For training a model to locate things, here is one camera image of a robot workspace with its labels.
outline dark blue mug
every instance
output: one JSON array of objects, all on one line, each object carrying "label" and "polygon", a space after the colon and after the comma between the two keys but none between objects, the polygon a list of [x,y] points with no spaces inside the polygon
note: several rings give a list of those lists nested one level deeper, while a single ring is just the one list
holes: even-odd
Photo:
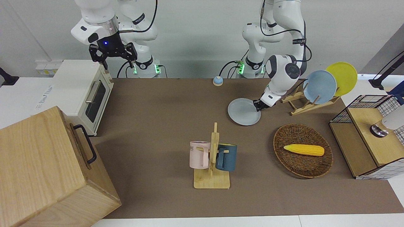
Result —
[{"label": "dark blue mug", "polygon": [[236,168],[237,145],[219,143],[218,154],[216,155],[216,169],[223,171],[234,171]]}]

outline plate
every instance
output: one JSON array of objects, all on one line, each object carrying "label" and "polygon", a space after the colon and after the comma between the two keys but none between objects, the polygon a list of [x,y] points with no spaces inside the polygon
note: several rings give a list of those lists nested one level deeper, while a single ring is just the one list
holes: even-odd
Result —
[{"label": "plate", "polygon": [[328,66],[326,71],[330,72],[337,82],[338,90],[335,96],[345,95],[350,92],[358,80],[358,73],[355,67],[347,62],[334,63]]},{"label": "plate", "polygon": [[332,99],[337,90],[337,82],[333,75],[325,70],[314,71],[309,74],[307,80],[304,81],[303,87],[309,83],[303,91],[305,97],[314,102],[317,96],[320,98],[315,104],[324,104]]},{"label": "plate", "polygon": [[253,125],[261,118],[261,112],[254,106],[250,99],[234,99],[227,107],[230,118],[237,124],[244,126]]}]

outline woven tray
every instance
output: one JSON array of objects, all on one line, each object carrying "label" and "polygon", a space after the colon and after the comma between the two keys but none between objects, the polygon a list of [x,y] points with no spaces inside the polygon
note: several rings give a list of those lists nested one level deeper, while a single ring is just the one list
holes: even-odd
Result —
[{"label": "woven tray", "polygon": [[[323,156],[296,154],[285,150],[289,144],[310,144],[322,146]],[[332,166],[331,147],[320,133],[302,124],[287,124],[278,129],[274,136],[274,151],[279,161],[292,173],[306,178],[320,177]]]}]

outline corn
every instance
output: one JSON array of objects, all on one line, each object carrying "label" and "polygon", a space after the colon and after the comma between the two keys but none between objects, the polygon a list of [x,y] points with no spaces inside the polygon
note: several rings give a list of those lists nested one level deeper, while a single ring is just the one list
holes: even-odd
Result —
[{"label": "corn", "polygon": [[312,156],[323,156],[324,148],[317,145],[306,145],[306,144],[290,144],[283,147],[284,149],[298,154],[312,155]]}]

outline pink mug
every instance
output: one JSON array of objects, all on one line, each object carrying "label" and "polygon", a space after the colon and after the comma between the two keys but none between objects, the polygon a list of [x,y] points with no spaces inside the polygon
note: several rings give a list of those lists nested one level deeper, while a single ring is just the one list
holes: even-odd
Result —
[{"label": "pink mug", "polygon": [[207,169],[209,167],[210,142],[191,141],[189,145],[189,166],[194,169]]}]

